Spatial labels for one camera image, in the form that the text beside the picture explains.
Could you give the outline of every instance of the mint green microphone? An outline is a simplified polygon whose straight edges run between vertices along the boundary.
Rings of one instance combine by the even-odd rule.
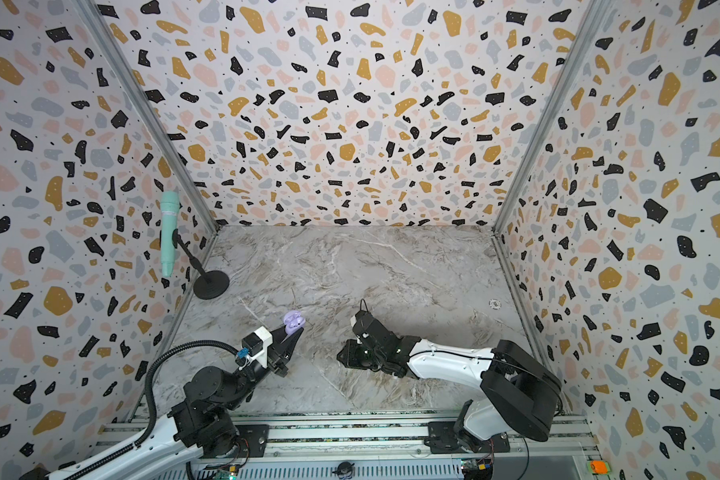
[[[176,247],[181,246],[184,253],[190,258],[190,265],[199,274],[195,279],[192,292],[197,298],[208,300],[216,298],[226,291],[230,286],[230,277],[220,270],[206,272],[202,263],[192,252],[189,243],[184,243],[176,229],[176,217],[179,215],[179,195],[176,192],[165,191],[160,199],[160,209],[163,211],[163,219],[160,223],[160,263],[163,264],[163,277],[171,278],[173,275],[173,264],[176,262]]]
[[[160,234],[160,263],[163,264],[163,276],[171,278],[173,263],[176,261],[176,247],[173,245],[173,231],[176,229],[176,216],[179,214],[179,194],[164,191],[160,199],[163,211],[162,232]]]

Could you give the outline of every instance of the terrazzo patterned wall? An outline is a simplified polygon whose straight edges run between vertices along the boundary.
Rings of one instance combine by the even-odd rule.
[[[492,224],[586,2],[102,0],[221,224]]]
[[[720,0],[606,15],[500,237],[619,478],[720,478]]]
[[[0,2],[0,478],[81,460],[122,420],[184,297],[160,278],[176,179],[61,0]],[[180,228],[209,232],[186,196]]]

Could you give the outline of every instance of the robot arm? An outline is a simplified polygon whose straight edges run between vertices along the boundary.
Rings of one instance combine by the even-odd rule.
[[[510,429],[538,442],[548,439],[560,380],[514,342],[465,349],[418,336],[398,337],[366,310],[357,312],[351,322],[356,340],[347,340],[336,355],[345,367],[449,380],[485,393],[487,399],[467,402],[456,421],[462,446],[476,452],[491,436]]]
[[[215,366],[203,367],[184,385],[186,398],[167,415],[155,417],[154,400],[150,424],[145,432],[108,448],[87,460],[56,472],[36,468],[19,480],[151,480],[165,470],[194,458],[228,458],[239,452],[239,434],[229,410],[250,401],[253,390],[270,372],[286,376],[296,343],[304,332],[304,320],[286,316],[286,324],[268,331],[261,327],[242,341],[242,349],[214,341],[198,341],[178,346],[158,360],[151,370],[173,353],[193,346],[218,346],[234,352],[238,370],[228,372]],[[151,396],[148,373],[147,402]]]

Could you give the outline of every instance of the purple object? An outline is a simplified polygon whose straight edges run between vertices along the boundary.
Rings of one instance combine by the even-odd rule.
[[[298,329],[302,328],[306,320],[302,317],[302,313],[298,310],[291,310],[282,318],[282,322],[286,325],[286,334],[291,335]]]

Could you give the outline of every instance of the marble floor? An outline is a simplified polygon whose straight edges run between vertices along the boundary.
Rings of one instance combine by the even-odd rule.
[[[266,378],[239,411],[456,409],[484,398],[437,379],[341,366],[336,353],[352,335],[360,299],[398,335],[464,347],[506,339],[529,350],[487,227],[225,226],[211,255],[207,269],[226,272],[230,288],[213,300],[192,299],[174,346],[214,339],[240,348],[245,335],[278,327],[289,310],[307,320],[288,376]],[[160,413],[183,399],[184,383],[206,365],[237,368],[222,350],[174,356],[155,387]]]

